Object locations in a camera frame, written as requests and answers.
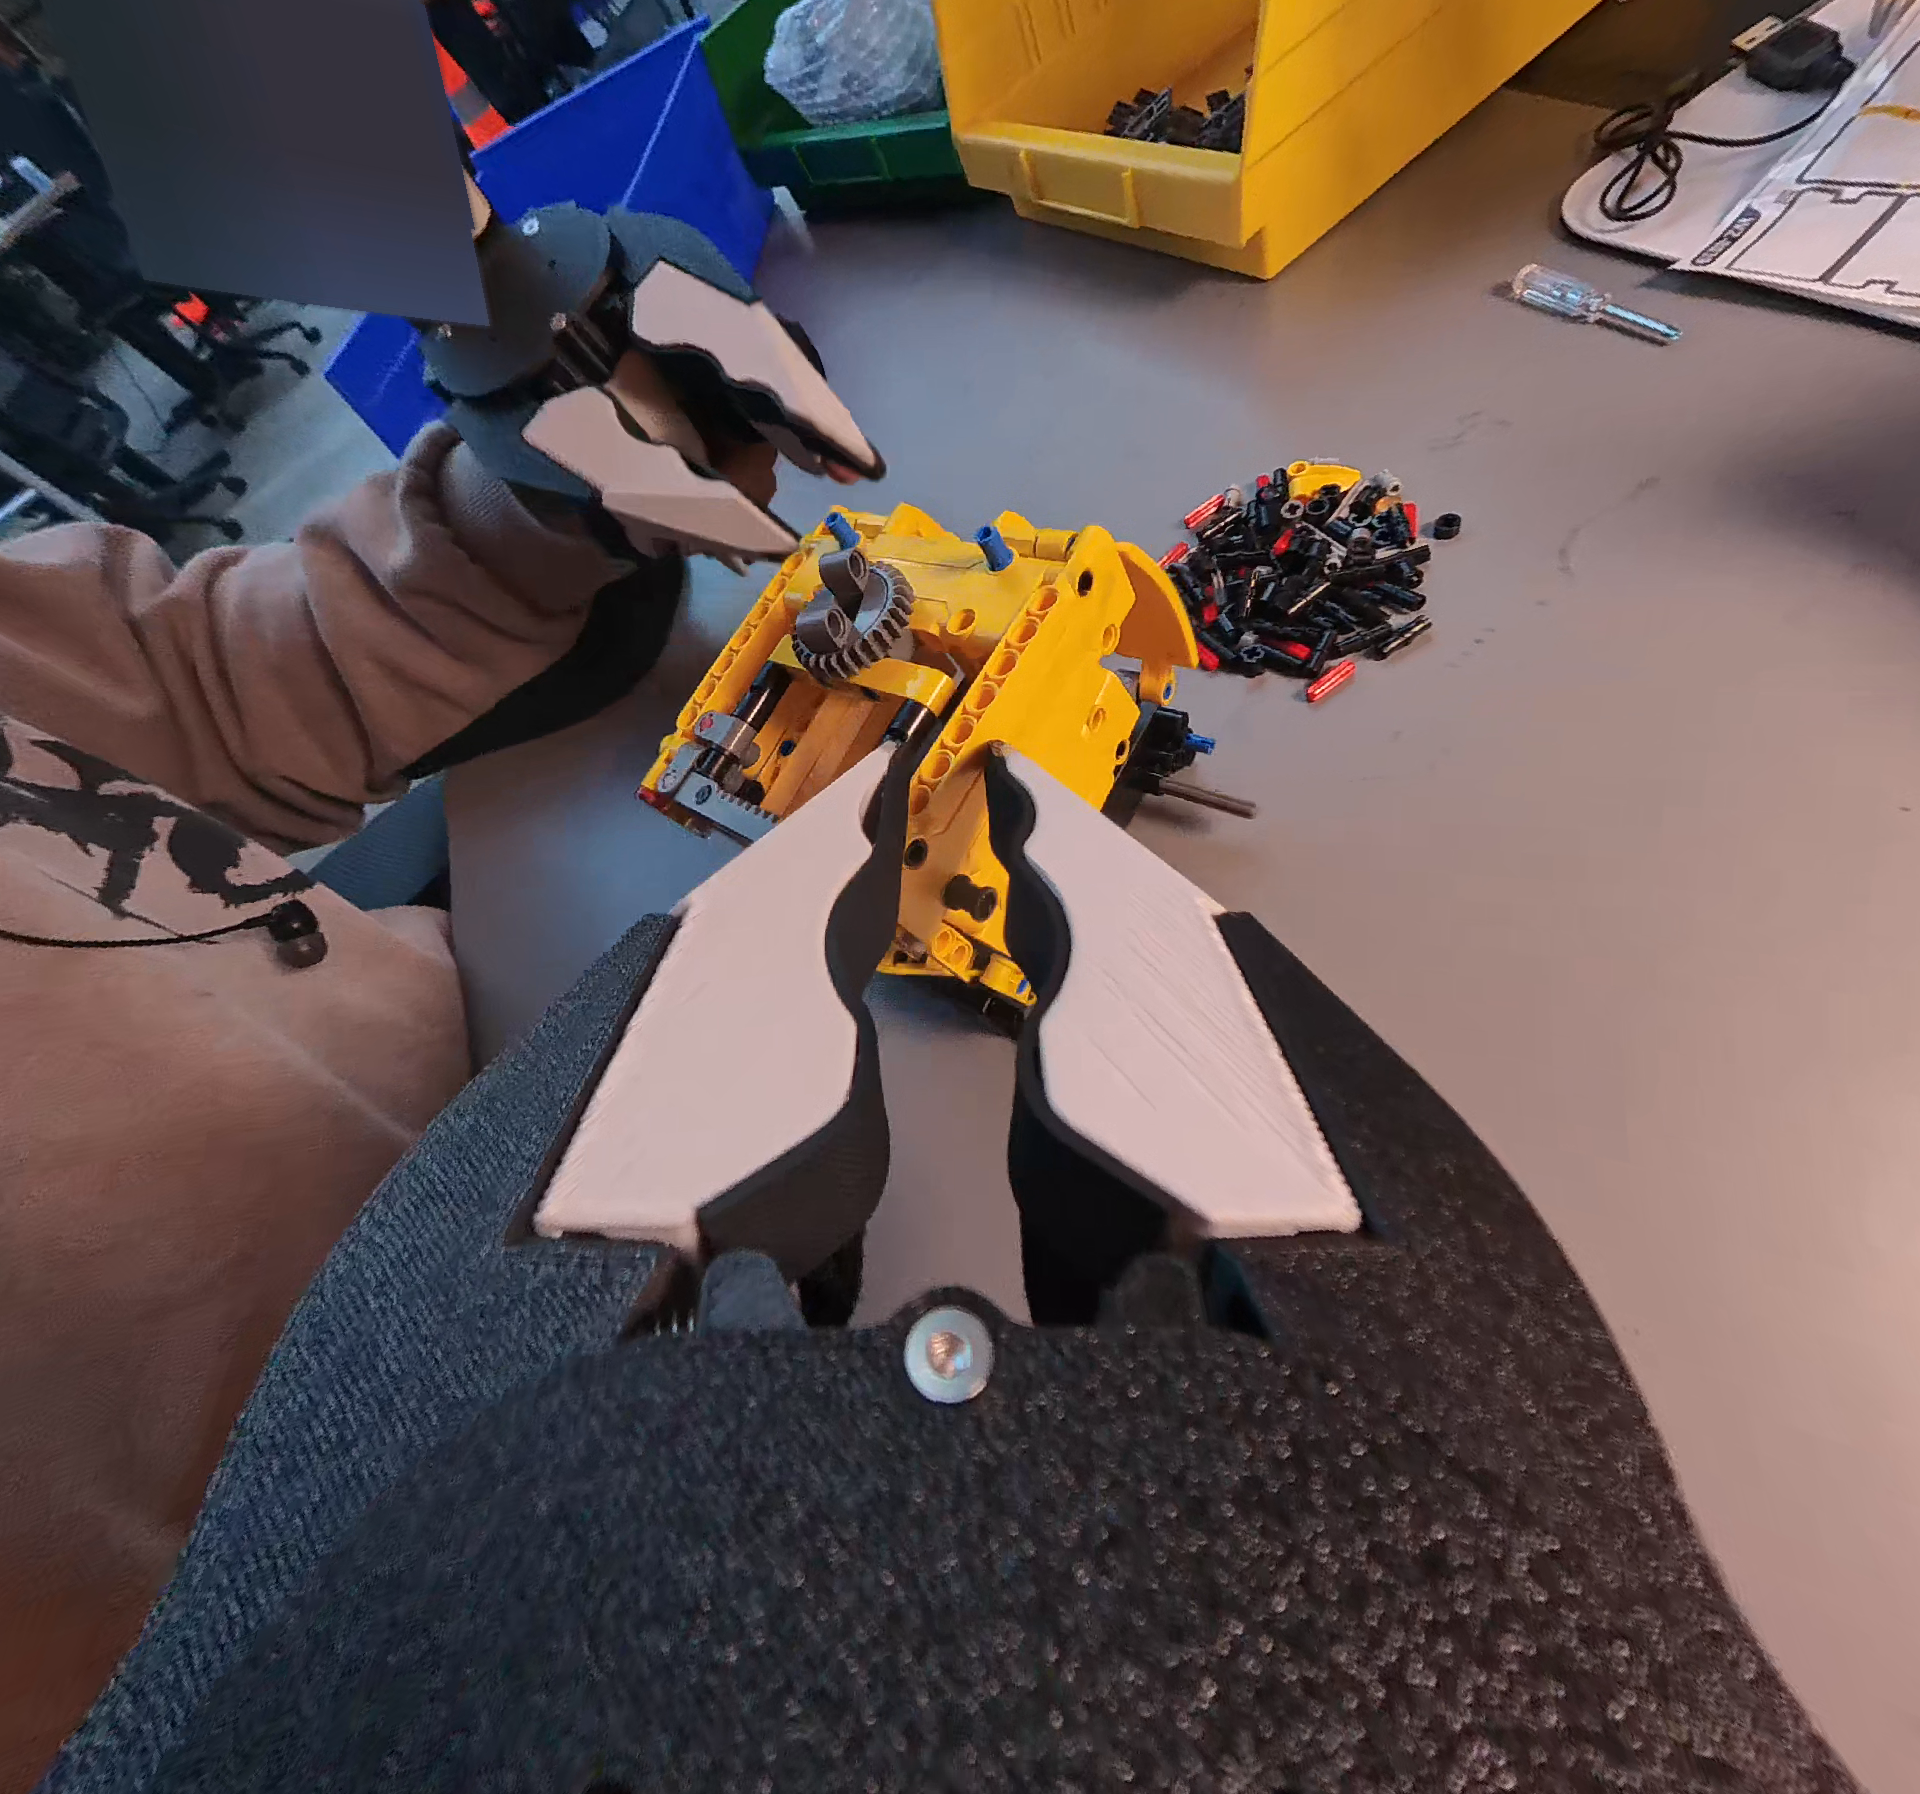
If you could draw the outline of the black office chair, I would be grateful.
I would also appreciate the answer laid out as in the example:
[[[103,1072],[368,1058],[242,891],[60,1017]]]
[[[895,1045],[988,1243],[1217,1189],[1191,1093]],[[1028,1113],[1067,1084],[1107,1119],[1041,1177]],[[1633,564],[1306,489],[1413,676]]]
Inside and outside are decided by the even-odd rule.
[[[308,347],[323,332],[302,319],[260,319],[259,303],[234,295],[184,294],[163,311],[139,311],[125,338],[165,379],[175,383],[196,413],[215,413],[235,389],[282,364],[306,377],[312,364],[287,341]]]
[[[2,357],[5,492],[41,483],[41,500],[62,497],[84,517],[156,542],[173,545],[189,529],[239,542],[242,521],[213,507],[219,492],[246,492],[230,452],[217,450],[185,474],[173,474],[131,444],[129,428],[127,412],[106,395]]]

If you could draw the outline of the clear-handled small screwdriver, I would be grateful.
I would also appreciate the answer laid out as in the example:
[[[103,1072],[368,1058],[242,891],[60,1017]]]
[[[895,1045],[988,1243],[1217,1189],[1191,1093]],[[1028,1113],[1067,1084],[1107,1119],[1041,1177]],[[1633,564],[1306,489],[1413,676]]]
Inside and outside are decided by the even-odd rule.
[[[1676,325],[1628,308],[1613,294],[1562,270],[1528,265],[1508,277],[1507,294],[1521,305],[1551,319],[1605,327],[1654,346],[1682,341],[1682,329]]]

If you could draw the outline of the blue plastic bin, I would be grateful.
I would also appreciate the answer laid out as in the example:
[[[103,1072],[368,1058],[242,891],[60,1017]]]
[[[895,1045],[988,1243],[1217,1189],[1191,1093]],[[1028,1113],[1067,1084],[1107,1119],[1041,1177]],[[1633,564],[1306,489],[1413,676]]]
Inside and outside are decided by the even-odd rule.
[[[510,222],[573,202],[654,213],[699,228],[738,275],[756,272],[773,194],[747,168],[700,41],[704,17],[673,28],[589,80],[476,156],[476,181]],[[399,456],[444,413],[415,329],[361,316],[326,364],[335,392]]]

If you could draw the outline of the yellow plastic parts bin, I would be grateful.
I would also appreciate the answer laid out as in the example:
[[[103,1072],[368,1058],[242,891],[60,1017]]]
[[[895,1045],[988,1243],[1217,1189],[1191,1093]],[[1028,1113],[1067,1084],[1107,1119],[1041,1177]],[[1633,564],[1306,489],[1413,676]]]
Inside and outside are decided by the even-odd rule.
[[[1273,277],[1602,0],[931,0],[965,175],[1020,219]],[[1248,86],[1242,149],[1106,138]]]

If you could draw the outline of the orange traffic cone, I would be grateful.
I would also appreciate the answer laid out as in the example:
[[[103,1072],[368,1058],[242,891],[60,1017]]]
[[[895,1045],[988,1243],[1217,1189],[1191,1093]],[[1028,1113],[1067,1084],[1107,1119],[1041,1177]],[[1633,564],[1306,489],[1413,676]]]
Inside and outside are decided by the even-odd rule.
[[[511,130],[511,125],[492,109],[492,102],[485,98],[467,70],[438,37],[435,40],[435,52],[444,75],[446,100],[449,102],[456,125],[464,134],[465,147],[491,147],[500,138]]]

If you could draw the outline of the crumpled clear plastic bag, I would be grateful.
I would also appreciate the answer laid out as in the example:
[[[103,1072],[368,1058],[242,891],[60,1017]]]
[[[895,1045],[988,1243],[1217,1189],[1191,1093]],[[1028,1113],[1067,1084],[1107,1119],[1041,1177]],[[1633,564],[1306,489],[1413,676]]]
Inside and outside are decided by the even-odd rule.
[[[931,0],[797,0],[776,18],[762,80],[808,127],[916,117],[948,100]]]

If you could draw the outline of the heap of black brick parts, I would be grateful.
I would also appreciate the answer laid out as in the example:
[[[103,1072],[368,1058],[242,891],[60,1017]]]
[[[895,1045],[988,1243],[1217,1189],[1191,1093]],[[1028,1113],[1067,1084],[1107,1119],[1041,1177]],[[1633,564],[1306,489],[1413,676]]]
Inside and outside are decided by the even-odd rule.
[[[1178,102],[1171,88],[1140,90],[1112,104],[1101,134],[1121,141],[1237,154],[1242,149],[1245,117],[1248,86],[1234,93],[1214,90],[1202,107]]]

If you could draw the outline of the yellow brick robot model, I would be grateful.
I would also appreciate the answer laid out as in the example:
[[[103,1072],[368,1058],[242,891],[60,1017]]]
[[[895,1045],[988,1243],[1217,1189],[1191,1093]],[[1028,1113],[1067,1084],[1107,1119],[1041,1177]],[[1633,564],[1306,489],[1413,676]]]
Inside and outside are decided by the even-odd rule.
[[[914,753],[879,969],[1017,1022],[1034,991],[1007,938],[986,751],[1020,751],[1121,822],[1211,748],[1174,707],[1199,664],[1171,570],[1106,529],[1007,511],[960,536],[906,503],[836,510],[734,628],[638,797],[749,846],[868,754]]]

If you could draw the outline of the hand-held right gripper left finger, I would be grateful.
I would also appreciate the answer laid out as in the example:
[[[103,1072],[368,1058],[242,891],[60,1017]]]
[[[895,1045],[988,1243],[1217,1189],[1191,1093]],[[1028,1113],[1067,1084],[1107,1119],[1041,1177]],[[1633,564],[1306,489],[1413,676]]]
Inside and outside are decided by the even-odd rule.
[[[898,932],[914,756],[884,744],[670,918],[533,1215],[792,1282],[856,1246],[889,1175],[867,987]]]

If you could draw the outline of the green plastic bin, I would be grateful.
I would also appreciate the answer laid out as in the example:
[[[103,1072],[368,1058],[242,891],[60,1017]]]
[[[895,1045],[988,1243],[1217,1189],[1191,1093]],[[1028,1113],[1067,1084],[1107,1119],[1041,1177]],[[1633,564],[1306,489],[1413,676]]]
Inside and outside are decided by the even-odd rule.
[[[967,195],[948,102],[889,120],[808,127],[762,80],[781,11],[797,0],[734,0],[700,46],[750,175],[812,214]]]

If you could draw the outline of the person's left forearm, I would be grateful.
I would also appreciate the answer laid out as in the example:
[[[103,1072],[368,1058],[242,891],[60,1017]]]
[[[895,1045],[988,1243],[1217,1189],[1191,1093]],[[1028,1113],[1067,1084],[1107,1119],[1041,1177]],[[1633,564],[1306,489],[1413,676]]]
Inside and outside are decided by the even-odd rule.
[[[184,566],[129,529],[6,545],[5,721],[269,846],[320,846],[408,780],[625,696],[685,584],[431,425],[281,542]]]

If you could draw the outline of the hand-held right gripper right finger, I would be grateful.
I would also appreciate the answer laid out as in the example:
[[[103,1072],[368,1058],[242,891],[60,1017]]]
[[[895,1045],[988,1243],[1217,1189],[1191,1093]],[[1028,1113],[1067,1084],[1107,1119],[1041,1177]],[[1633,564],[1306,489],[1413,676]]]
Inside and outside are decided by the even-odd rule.
[[[1007,939],[1034,1009],[1009,1178],[1037,1327],[1092,1327],[1140,1264],[1363,1230],[1259,978],[1280,956],[1032,756],[988,753]]]

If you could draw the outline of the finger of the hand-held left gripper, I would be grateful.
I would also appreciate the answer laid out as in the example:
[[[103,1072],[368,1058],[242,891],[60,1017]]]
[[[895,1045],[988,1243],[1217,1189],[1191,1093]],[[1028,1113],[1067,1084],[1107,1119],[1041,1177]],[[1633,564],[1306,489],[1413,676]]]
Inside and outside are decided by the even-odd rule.
[[[638,275],[607,272],[607,325],[625,330],[633,354],[607,383],[631,431],[731,483],[767,481],[778,462],[825,477],[827,456],[888,470],[800,332],[766,301],[654,258]]]
[[[779,561],[803,536],[724,474],[634,433],[612,392],[581,389],[545,401],[522,440],[584,483],[636,545],[734,564]]]

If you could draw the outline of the grey desk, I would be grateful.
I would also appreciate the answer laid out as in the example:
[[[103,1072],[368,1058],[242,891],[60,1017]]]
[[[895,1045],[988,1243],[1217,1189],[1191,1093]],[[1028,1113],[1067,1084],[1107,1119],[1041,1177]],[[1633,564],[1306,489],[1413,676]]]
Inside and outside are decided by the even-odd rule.
[[[1182,677],[1255,822],[1140,829],[1468,1119],[1571,1254],[1817,1721],[1917,1782],[1917,344],[1555,237],[1595,114],[1503,92],[1273,283],[1007,203],[760,267],[956,523],[1159,552],[1229,478],[1463,513],[1330,703]],[[1541,265],[1682,329],[1507,294]]]

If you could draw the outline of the pile of small connector pins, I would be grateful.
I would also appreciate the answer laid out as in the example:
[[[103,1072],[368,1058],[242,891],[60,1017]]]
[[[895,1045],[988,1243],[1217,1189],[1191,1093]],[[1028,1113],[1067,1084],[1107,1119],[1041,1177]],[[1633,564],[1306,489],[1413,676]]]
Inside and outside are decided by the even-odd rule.
[[[1388,470],[1302,457],[1194,507],[1157,570],[1205,673],[1287,677],[1318,704],[1427,643],[1432,556],[1463,531]]]

